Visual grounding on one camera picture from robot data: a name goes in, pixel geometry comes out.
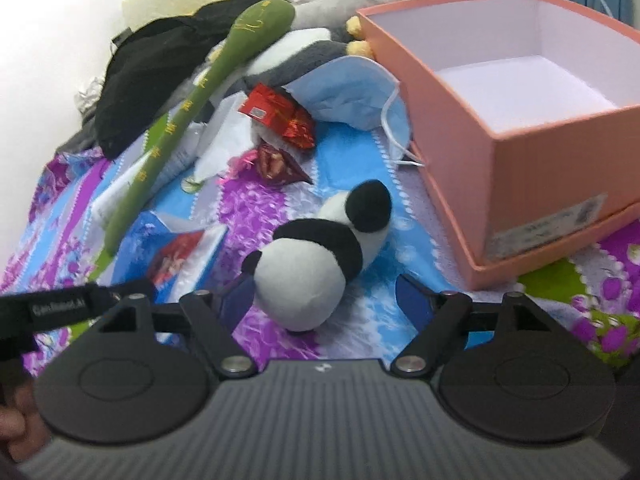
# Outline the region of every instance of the mask ear loop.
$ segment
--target mask ear loop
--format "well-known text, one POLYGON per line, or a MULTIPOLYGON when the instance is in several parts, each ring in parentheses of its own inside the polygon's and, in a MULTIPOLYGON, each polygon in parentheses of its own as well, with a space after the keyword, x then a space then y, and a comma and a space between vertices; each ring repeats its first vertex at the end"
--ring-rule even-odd
POLYGON ((391 104, 393 103, 393 101, 395 101, 396 98, 398 98, 399 93, 400 93, 399 88, 396 86, 396 88, 394 88, 394 91, 391 92, 389 99, 386 100, 385 104, 382 107, 382 111, 380 112, 380 123, 382 124, 382 129, 385 131, 386 138, 389 140, 389 142, 392 145, 394 145, 396 148, 401 150, 402 153, 404 153, 408 158, 411 159, 411 160, 394 160, 393 162, 395 164, 398 164, 399 166, 418 166, 420 168, 423 168, 424 164, 422 163, 420 158, 415 156, 413 153, 411 153, 408 149, 406 149, 402 144, 400 144, 396 140, 396 138, 391 133, 391 127, 389 126, 389 123, 386 120, 386 115, 389 112, 389 108, 391 108, 391 104))

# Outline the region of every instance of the bedsheet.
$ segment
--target bedsheet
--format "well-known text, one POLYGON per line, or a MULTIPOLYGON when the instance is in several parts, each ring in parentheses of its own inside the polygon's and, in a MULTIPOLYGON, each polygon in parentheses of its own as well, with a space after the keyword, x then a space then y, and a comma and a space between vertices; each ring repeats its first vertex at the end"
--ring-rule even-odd
MULTIPOLYGON (((415 168, 396 171, 384 135, 340 123, 319 123, 315 156, 303 163, 314 184, 274 189, 252 170, 222 184, 209 180, 195 194, 185 192, 187 170, 162 189, 149 208, 188 218, 201 226, 222 222, 228 235, 214 265, 210 286, 235 277, 242 259, 268 243, 278 225, 311 216, 323 200, 367 178, 381 179, 392 191, 390 237, 376 261, 351 283, 342 303, 318 330, 291 335, 253 307, 234 337, 261 364, 269 359, 382 358, 391 361, 415 335, 398 309, 393 284, 412 272, 436 290, 463 290, 444 232, 415 168)), ((92 224, 95 196, 141 154, 146 134, 117 160, 99 149, 58 155, 42 173, 28 226, 0 281, 3 294, 46 290, 83 283, 102 245, 103 232, 92 224)), ((570 258, 521 276, 494 290, 475 292, 478 300, 498 300, 507 290, 522 290, 605 361, 619 366, 640 346, 640 222, 585 248, 570 258)), ((109 283, 106 272, 101 282, 109 283)), ((25 357, 38 374, 87 324, 38 336, 39 352, 25 357)))

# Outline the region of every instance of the surgical mask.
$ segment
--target surgical mask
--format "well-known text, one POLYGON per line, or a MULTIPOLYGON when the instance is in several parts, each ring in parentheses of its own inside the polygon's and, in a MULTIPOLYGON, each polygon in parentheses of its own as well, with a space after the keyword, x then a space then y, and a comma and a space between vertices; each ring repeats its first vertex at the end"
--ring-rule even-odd
POLYGON ((285 86, 315 120, 382 127, 392 162, 421 166, 409 151, 411 126, 399 88, 389 70, 361 56, 339 57, 285 86), (411 160, 402 160, 405 155, 411 160))

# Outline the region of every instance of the silver screw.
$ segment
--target silver screw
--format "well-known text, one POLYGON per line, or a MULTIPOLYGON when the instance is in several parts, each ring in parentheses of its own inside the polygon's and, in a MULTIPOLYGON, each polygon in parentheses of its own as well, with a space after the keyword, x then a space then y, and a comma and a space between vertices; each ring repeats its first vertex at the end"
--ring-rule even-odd
POLYGON ((427 367, 427 362, 417 355, 404 355, 396 361, 396 368, 401 372, 421 372, 427 367))
POLYGON ((233 355, 222 359, 222 369, 230 374, 248 372, 253 364, 251 359, 243 355, 233 355))

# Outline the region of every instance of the qr code label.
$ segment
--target qr code label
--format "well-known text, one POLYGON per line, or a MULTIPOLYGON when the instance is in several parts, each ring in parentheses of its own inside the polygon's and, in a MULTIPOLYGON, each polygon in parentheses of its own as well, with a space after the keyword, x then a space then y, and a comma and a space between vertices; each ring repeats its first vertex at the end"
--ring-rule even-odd
POLYGON ((603 193, 535 222, 495 233, 488 241, 486 257, 503 260, 579 231, 595 222, 606 199, 603 193))
POLYGON ((267 116, 267 112, 265 112, 264 110, 260 110, 260 108, 254 107, 254 108, 251 108, 249 115, 251 115, 251 117, 255 117, 256 119, 262 120, 267 116))

